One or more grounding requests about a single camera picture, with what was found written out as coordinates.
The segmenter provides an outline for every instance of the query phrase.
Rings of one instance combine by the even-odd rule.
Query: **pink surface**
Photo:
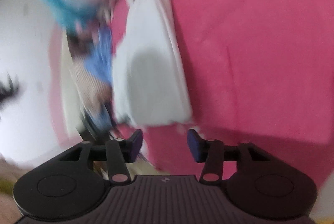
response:
[[[63,107],[61,104],[61,41],[62,30],[58,26],[55,26],[51,34],[49,46],[49,60],[51,68],[49,108],[52,126],[58,138],[59,144],[68,142]]]
[[[172,3],[194,125],[226,144],[253,142],[322,184],[334,166],[333,0]],[[126,14],[123,1],[115,44]],[[200,171],[180,126],[149,128],[145,140],[161,169]]]

